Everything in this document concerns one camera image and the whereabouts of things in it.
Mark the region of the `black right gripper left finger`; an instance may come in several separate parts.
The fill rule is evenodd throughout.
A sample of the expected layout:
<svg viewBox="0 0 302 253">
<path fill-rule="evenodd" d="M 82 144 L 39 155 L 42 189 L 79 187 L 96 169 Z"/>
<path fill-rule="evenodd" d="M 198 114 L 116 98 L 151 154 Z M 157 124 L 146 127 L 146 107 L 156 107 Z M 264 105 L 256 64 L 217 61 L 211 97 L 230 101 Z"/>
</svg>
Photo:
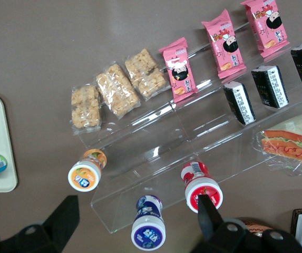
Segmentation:
<svg viewBox="0 0 302 253">
<path fill-rule="evenodd" d="M 77 195 L 67 196 L 44 221 L 43 227 L 56 249 L 64 249 L 80 222 Z"/>
</svg>

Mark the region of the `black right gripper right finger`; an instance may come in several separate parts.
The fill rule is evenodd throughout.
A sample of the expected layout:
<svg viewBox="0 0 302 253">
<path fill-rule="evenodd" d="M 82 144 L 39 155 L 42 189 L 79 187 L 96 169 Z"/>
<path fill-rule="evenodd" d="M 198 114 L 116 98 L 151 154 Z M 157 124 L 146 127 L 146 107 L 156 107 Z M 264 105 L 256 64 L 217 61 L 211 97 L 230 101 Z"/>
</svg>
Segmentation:
<svg viewBox="0 0 302 253">
<path fill-rule="evenodd" d="M 198 223 L 206 241 L 211 239 L 223 224 L 220 213 L 206 194 L 198 196 Z"/>
</svg>

